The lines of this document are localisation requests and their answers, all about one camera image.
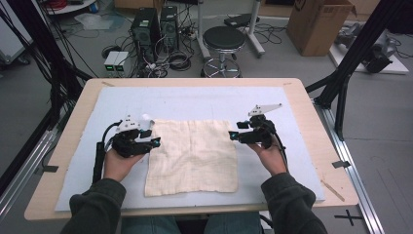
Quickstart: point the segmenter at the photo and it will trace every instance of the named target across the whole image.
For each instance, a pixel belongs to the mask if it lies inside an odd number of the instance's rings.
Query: black stool seat
[[[234,27],[216,26],[204,33],[204,42],[216,50],[236,50],[245,43],[245,36]]]

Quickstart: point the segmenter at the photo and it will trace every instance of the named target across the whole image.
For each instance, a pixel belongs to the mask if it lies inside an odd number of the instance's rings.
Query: person's sleeve
[[[316,195],[290,174],[272,176],[261,185],[261,189],[275,233],[327,233],[321,220],[311,210]]]
[[[72,196],[72,217],[61,233],[115,233],[126,192],[118,181],[104,178],[82,195]]]

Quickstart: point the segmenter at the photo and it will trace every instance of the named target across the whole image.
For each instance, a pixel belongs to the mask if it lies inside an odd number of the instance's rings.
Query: cardboard box
[[[142,7],[156,8],[158,14],[164,6],[164,0],[115,0],[115,8],[139,9]]]
[[[347,0],[296,0],[286,32],[302,56],[325,56],[353,8]]]

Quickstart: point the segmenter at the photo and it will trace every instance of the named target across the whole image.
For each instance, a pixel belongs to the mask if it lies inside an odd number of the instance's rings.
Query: towel
[[[155,120],[152,137],[161,137],[161,146],[149,156],[145,196],[237,191],[237,154],[230,129],[228,121]]]

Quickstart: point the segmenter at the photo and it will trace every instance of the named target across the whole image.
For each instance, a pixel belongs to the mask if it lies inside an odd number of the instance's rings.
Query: black trigger
[[[142,131],[140,132],[140,138],[147,138],[152,135],[152,130]]]
[[[237,127],[239,129],[249,129],[249,122],[238,122]]]

